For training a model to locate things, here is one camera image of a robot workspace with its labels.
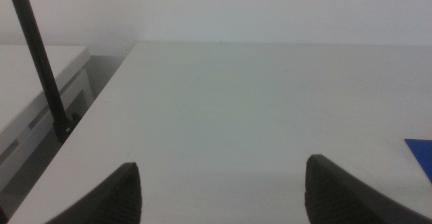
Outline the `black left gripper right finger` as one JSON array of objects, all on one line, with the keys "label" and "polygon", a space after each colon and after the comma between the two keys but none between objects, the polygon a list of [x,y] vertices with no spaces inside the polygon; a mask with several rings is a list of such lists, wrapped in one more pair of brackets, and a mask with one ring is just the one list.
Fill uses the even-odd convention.
[{"label": "black left gripper right finger", "polygon": [[366,185],[323,155],[306,162],[304,205],[311,223],[431,224],[431,219]]}]

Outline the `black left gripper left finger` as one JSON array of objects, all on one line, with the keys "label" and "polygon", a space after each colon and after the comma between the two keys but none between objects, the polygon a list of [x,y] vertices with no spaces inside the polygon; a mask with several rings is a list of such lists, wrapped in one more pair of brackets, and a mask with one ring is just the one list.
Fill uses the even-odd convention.
[{"label": "black left gripper left finger", "polygon": [[136,163],[124,163],[97,187],[52,218],[58,224],[135,224],[141,221],[142,190]]}]

